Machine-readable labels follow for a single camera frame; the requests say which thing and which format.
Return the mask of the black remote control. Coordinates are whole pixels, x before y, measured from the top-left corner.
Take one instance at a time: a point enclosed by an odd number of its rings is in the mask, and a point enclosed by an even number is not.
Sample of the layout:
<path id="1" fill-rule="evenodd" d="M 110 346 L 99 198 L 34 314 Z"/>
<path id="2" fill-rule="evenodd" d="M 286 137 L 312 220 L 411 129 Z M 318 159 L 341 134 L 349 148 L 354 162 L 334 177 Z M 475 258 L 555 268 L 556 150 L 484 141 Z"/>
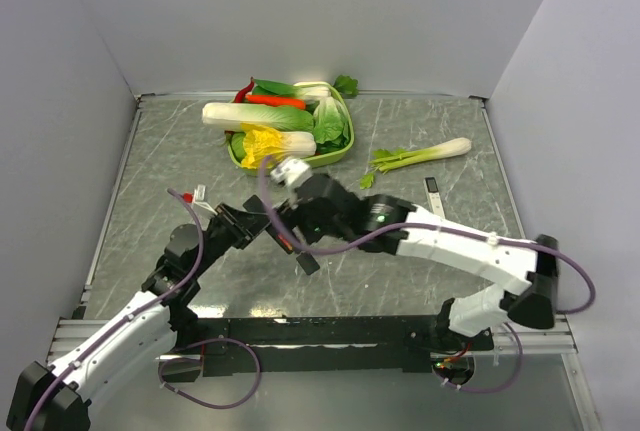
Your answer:
<path id="1" fill-rule="evenodd" d="M 310 276 L 312 274 L 314 274 L 315 272 L 320 270 L 320 265 L 318 263 L 318 261 L 309 253 L 307 252 L 303 252 L 301 250 L 299 250 L 298 248 L 294 247 L 280 232 L 278 232 L 275 227 L 273 225 L 270 225 L 267 229 L 266 229 L 267 233 L 269 234 L 269 236 L 275 241 L 275 243 L 288 255 L 294 255 L 296 258 L 296 261 L 299 265 L 299 267 L 302 269 L 302 271 Z M 278 240 L 277 236 L 278 235 L 282 235 L 292 246 L 293 246 L 293 250 L 290 251 L 288 249 L 286 249 L 282 243 Z"/>

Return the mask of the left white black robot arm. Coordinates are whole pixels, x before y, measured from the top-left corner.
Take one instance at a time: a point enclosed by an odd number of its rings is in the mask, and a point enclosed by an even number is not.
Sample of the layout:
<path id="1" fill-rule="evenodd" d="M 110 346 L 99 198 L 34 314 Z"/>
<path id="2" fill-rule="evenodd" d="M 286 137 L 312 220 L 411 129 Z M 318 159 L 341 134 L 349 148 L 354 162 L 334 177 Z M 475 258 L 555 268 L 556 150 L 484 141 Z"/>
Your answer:
<path id="1" fill-rule="evenodd" d="M 87 430 L 115 393 L 169 351 L 184 353 L 198 338 L 188 305 L 199 277 L 228 250 L 242 249 L 269 225 L 263 213 L 218 205 L 208 226 L 176 227 L 155 270 L 110 321 L 49 365 L 20 374 L 6 425 L 11 430 Z"/>

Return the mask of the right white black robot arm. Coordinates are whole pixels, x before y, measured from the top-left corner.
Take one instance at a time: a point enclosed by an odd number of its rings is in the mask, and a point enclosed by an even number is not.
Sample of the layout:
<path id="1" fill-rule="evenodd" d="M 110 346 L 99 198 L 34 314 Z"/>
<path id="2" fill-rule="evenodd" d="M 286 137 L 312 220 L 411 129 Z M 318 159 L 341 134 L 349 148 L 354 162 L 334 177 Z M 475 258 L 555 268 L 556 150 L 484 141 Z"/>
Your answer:
<path id="1" fill-rule="evenodd" d="M 555 238 L 509 240 L 443 219 L 388 195 L 360 198 L 327 174 L 286 178 L 299 229 L 308 243 L 331 236 L 369 253 L 426 259 L 488 281 L 485 289 L 442 305 L 436 334 L 459 349 L 485 329 L 512 321 L 555 325 L 559 270 Z"/>

